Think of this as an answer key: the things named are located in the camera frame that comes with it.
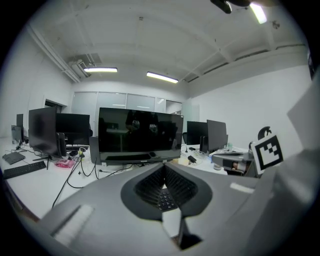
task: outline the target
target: ceiling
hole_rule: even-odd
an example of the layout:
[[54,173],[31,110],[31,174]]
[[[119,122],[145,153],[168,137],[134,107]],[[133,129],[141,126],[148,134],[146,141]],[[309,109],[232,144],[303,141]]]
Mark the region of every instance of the ceiling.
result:
[[[65,62],[135,65],[187,82],[238,58],[302,44],[279,6],[225,14],[209,0],[56,0],[32,25]],[[273,27],[273,21],[280,25]]]

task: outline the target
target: computer monitor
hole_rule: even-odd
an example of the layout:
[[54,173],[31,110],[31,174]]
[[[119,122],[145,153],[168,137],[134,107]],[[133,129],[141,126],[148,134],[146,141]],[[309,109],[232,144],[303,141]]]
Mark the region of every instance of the computer monitor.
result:
[[99,110],[99,152],[108,164],[179,158],[184,117],[176,114],[104,108]]
[[16,126],[23,128],[24,127],[24,114],[16,115]]
[[227,128],[225,122],[207,120],[208,151],[213,152],[228,143]]
[[11,137],[18,143],[24,142],[24,129],[16,125],[11,125]]
[[186,144],[200,144],[200,137],[208,136],[208,125],[206,122],[186,122]]
[[50,157],[61,157],[59,136],[56,131],[56,107],[29,111],[29,145]]
[[68,145],[89,145],[90,115],[56,114],[56,132],[64,133]]

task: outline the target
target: desk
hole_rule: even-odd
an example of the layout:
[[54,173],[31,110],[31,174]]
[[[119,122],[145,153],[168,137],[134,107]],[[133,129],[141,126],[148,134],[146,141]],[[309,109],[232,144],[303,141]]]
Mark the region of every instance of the desk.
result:
[[[15,149],[17,144],[12,144],[10,138],[0,138],[0,167],[2,172],[5,169],[24,166],[26,163],[24,161],[19,161],[12,165],[8,164],[2,156],[4,154],[9,154],[6,150],[10,151]],[[25,146],[23,149],[33,151],[29,146]],[[35,156],[31,152],[20,152],[20,154],[25,156],[25,161],[29,164],[34,163],[33,159],[38,159],[38,156]],[[82,165],[85,173],[88,175],[94,167],[94,164],[90,160],[90,150],[88,149],[85,153],[85,158],[83,159]],[[28,174],[24,174],[18,177],[7,179],[6,182],[16,195],[16,197],[28,208],[35,216],[41,219],[48,211],[51,210],[52,204],[55,201],[60,189],[62,188],[64,182],[66,181],[68,175],[70,174],[71,169],[59,168],[54,165],[56,161],[49,162],[49,168],[37,170]],[[122,165],[113,165],[113,166],[102,166],[97,165],[96,170],[103,171],[117,171],[122,169]],[[69,183],[75,187],[84,187],[91,182],[97,180],[96,175],[93,173],[86,177],[82,174],[78,175],[78,172],[81,170],[81,167],[78,166],[73,172],[72,176],[69,179]],[[99,173],[99,178],[108,176],[109,173]],[[64,189],[56,202],[56,205],[66,198],[70,197],[72,194],[79,191],[79,189],[72,188],[68,184],[64,186]]]
[[[206,156],[205,154],[199,153],[198,150],[196,152],[193,150],[191,151],[188,149],[188,152],[186,153],[186,145],[182,145],[181,147],[181,157],[178,159],[178,164],[183,165],[183,166],[188,166],[194,169],[198,169],[201,171],[213,173],[213,174],[221,174],[221,175],[228,175],[227,172],[225,171],[224,168],[221,168],[221,170],[216,170],[214,169],[214,164],[211,163],[211,157]],[[189,160],[188,157],[193,156],[196,159],[196,164],[188,164]]]

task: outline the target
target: desk clutter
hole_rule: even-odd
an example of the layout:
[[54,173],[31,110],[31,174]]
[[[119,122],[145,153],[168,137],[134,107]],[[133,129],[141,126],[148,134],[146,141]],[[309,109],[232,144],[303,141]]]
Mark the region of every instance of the desk clutter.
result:
[[[58,172],[57,168],[67,171],[68,177],[61,184],[53,207],[65,186],[80,190],[88,184],[84,182],[86,179],[90,183],[154,163],[174,160],[194,169],[227,174],[223,168],[214,169],[211,155],[232,148],[223,122],[188,121],[187,132],[183,133],[182,115],[104,107],[98,114],[96,136],[86,114],[57,113],[56,107],[33,109],[28,112],[27,129],[23,115],[18,114],[16,124],[11,125],[12,143],[18,145],[15,149],[8,148],[11,153],[3,159],[11,165],[21,165],[20,161],[26,159],[24,153],[38,158],[33,156],[25,161],[26,165],[6,169],[4,178],[11,180],[39,170],[44,172],[45,168],[49,172]],[[160,197],[164,195],[159,194],[157,199],[159,210],[177,208],[174,200]]]

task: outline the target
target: light fixture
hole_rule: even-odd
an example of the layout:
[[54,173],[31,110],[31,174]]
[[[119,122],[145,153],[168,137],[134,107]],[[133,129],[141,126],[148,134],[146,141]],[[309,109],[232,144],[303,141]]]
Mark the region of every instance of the light fixture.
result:
[[118,72],[116,67],[86,67],[84,68],[85,72]]
[[257,5],[255,3],[251,3],[250,7],[251,7],[252,11],[254,12],[254,15],[256,16],[256,18],[260,24],[267,22],[267,17],[264,13],[264,10],[262,9],[262,7],[260,5]]
[[151,77],[151,78],[158,78],[158,79],[161,79],[161,80],[165,80],[165,81],[168,81],[168,82],[171,82],[171,83],[174,83],[174,84],[179,82],[177,79],[170,78],[170,77],[167,77],[167,76],[164,76],[164,75],[161,75],[161,74],[152,73],[152,72],[147,72],[146,76],[147,77]]

